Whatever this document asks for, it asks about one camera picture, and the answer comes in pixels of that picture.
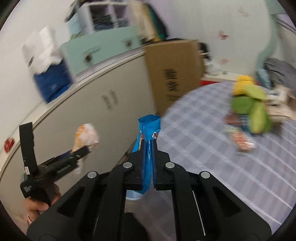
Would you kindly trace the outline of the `person's left hand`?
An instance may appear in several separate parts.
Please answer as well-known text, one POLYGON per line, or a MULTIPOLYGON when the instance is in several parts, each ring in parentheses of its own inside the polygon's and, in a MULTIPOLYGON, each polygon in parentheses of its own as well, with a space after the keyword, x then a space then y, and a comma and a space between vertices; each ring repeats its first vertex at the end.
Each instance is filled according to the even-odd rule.
MULTIPOLYGON (((59 187, 56 184, 54 184, 54 188, 55 196, 51 202, 51 205, 55 204, 61 198, 59 187)), ((44 212, 49 209, 48 204, 31 197, 28 197, 23 200, 23 206, 27 212, 29 225, 33 223, 41 215, 40 212, 44 212)))

